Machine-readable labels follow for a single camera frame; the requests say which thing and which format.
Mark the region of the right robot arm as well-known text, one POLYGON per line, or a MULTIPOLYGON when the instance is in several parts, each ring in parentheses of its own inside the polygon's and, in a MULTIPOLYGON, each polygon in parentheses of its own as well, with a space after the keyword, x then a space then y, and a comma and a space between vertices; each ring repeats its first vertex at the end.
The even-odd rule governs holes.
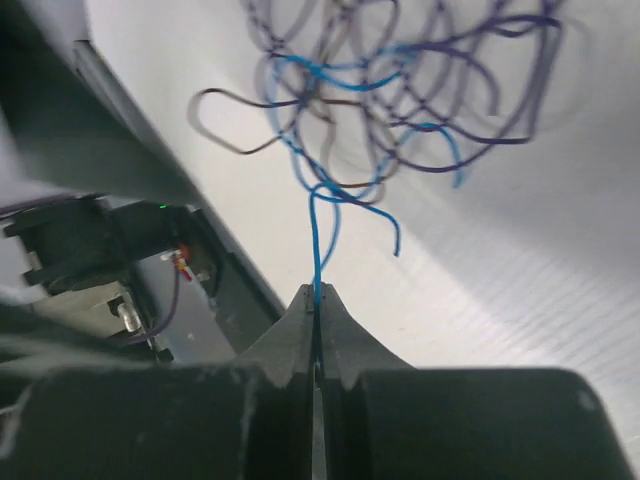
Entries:
POLYGON ((26 281, 51 294, 134 280, 138 261, 175 249, 204 287, 237 357, 227 364, 139 362, 127 338, 103 340, 5 306, 18 347, 45 340, 103 355, 97 365, 39 370, 1 438, 5 479, 307 479, 313 391, 325 394, 332 479, 409 479, 420 472, 401 389, 408 364, 347 313, 332 288, 322 322, 303 286, 289 306, 270 296, 202 213, 93 199, 14 215, 5 233, 39 260, 26 281))

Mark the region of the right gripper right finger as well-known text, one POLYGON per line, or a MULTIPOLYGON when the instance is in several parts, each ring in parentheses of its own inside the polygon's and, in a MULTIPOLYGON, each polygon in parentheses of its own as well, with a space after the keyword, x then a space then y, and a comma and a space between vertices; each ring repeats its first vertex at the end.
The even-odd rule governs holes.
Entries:
POLYGON ((361 377, 411 370, 348 312, 334 286, 321 285, 314 318, 322 393, 323 433, 330 479, 367 479, 372 470, 370 413, 361 377))

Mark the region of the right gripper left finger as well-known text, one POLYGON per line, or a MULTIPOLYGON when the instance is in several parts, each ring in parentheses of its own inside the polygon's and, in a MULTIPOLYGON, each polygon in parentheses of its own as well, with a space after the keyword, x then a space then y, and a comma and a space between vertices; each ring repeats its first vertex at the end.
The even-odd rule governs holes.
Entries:
POLYGON ((251 374, 243 419, 246 479, 311 477, 314 390, 313 287, 235 362, 251 374))

